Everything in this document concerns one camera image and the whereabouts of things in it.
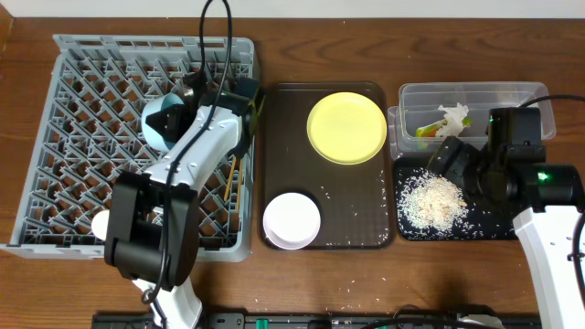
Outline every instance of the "white plate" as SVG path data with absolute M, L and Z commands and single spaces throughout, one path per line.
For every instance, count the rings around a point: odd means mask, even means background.
M 275 197 L 264 209 L 263 226 L 266 237 L 277 247 L 300 249 L 319 233 L 321 214 L 309 197 L 285 193 Z

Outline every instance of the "white wall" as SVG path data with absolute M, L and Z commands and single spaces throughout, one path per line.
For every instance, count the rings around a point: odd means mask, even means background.
M 205 0 L 0 0 L 14 17 L 200 16 Z M 585 18 L 585 0 L 229 0 L 235 17 Z M 220 0 L 208 16 L 224 16 Z

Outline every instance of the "brown wooden tabletop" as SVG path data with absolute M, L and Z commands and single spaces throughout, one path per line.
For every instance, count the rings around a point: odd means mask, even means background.
M 15 20 L 0 67 L 0 241 L 12 233 L 59 53 L 52 35 L 196 36 L 197 26 L 197 19 Z M 207 36 L 226 34 L 225 20 L 206 22 Z M 236 19 L 234 35 L 254 41 L 265 86 L 366 80 L 382 88 L 388 106 L 398 104 L 399 87 L 408 82 L 541 81 L 550 93 L 585 94 L 585 21 Z M 557 137 L 547 143 L 548 160 L 572 163 L 583 174 L 585 106 L 553 106 Z M 249 313 L 386 314 L 407 303 L 446 310 L 469 302 L 499 313 L 537 312 L 517 241 L 397 238 L 382 251 L 274 251 L 256 234 L 258 199 L 250 256 L 193 269 L 204 304 Z M 99 311 L 147 310 L 140 292 L 103 260 L 25 260 L 1 252 L 0 261 L 0 327 L 89 327 Z

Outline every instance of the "gray plastic dish rack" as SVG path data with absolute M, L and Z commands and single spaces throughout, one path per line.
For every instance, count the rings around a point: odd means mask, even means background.
M 55 63 L 10 243 L 0 249 L 31 259 L 103 257 L 91 219 L 109 208 L 122 170 L 141 173 L 164 154 L 146 144 L 144 105 L 181 94 L 181 77 L 201 66 L 198 37 L 55 35 Z M 224 70 L 226 37 L 205 37 L 205 71 Z M 229 77 L 258 79 L 249 39 L 232 40 Z M 197 261 L 241 261 L 250 254 L 253 147 L 223 201 L 233 157 L 224 158 L 200 191 Z M 239 176 L 242 177 L 236 209 Z M 162 209 L 150 219 L 160 222 Z

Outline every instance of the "black baking tray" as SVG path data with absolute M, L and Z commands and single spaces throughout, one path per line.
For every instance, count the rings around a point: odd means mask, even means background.
M 398 231 L 401 237 L 413 241 L 517 239 L 510 215 L 503 216 L 501 213 L 496 214 L 494 211 L 489 211 L 486 208 L 479 207 L 467 196 L 464 196 L 463 199 L 467 203 L 467 209 L 469 210 L 469 213 L 463 221 L 473 225 L 473 228 L 463 230 L 460 227 L 453 226 L 452 232 L 449 235 L 440 234 L 436 228 L 424 230 L 414 228 L 409 223 L 406 216 L 404 216 L 404 214 L 399 211 L 397 204 L 405 187 L 403 183 L 410 176 L 419 175 L 415 171 L 426 167 L 430 159 L 430 157 L 400 158 L 394 162 L 392 167 L 392 181 L 395 202 L 394 208 L 396 209 Z
M 313 106 L 341 91 L 359 93 L 386 109 L 384 92 L 369 82 L 280 83 L 268 89 L 260 131 L 262 201 L 258 232 L 265 236 L 262 216 L 278 195 L 300 192 L 319 207 L 321 228 L 305 249 L 381 249 L 396 237 L 396 222 L 386 193 L 391 191 L 388 141 L 363 164 L 334 164 L 309 142 L 306 124 Z

